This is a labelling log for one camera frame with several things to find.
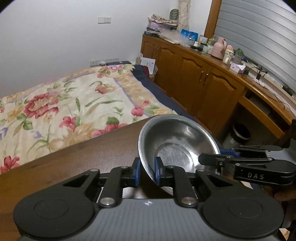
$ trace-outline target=cabinet door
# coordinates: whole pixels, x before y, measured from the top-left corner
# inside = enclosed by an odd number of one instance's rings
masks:
[[[156,56],[156,73],[154,83],[157,84],[169,97],[172,96],[177,73],[177,63],[180,55],[173,44],[161,43]]]
[[[180,61],[172,97],[185,111],[190,112],[202,87],[209,64],[184,52],[181,54]]]
[[[244,86],[241,83],[210,66],[191,114],[216,136],[230,117],[243,91]]]
[[[152,37],[148,38],[143,36],[141,47],[141,53],[143,54],[143,57],[155,59],[157,50],[157,41]]]

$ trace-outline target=bowl rim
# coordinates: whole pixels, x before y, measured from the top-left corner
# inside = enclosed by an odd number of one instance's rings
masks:
[[[145,125],[142,127],[140,135],[139,135],[139,139],[138,139],[138,152],[139,152],[141,163],[142,163],[146,173],[148,174],[150,179],[154,181],[154,183],[156,183],[155,173],[154,173],[152,167],[149,165],[148,160],[145,158],[145,151],[144,151],[145,136],[155,124],[158,124],[164,120],[171,120],[171,119],[178,120],[182,123],[190,124],[193,128],[196,128],[196,129],[199,129],[200,131],[202,131],[202,133],[208,138],[211,145],[213,146],[215,154],[220,154],[220,149],[219,149],[216,141],[214,140],[214,138],[211,136],[211,134],[205,128],[203,128],[197,122],[190,120],[189,118],[181,116],[181,115],[164,114],[164,115],[155,116],[155,117],[151,118],[149,121],[147,121],[145,123]],[[170,187],[162,187],[162,189],[171,195],[173,194],[173,189]]]

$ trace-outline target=bed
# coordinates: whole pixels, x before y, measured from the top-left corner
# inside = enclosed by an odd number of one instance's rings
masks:
[[[86,69],[0,99],[0,173],[159,114],[190,119],[143,66]]]

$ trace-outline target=metal basin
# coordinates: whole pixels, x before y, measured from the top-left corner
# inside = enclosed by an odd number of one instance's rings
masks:
[[[160,156],[163,164],[180,166],[186,172],[211,170],[198,162],[201,153],[220,154],[213,137],[196,122],[180,115],[159,115],[142,128],[138,142],[142,165],[155,182],[154,158]],[[163,189],[173,194],[170,187]]]

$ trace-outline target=cabinet handle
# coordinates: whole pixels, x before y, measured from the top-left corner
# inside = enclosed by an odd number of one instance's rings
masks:
[[[206,74],[205,75],[205,80],[204,80],[204,85],[205,85],[205,82],[207,81],[207,77],[209,76],[209,74]]]
[[[202,74],[203,74],[203,71],[202,71],[202,73],[200,74],[200,82],[201,82],[201,80],[202,80]]]

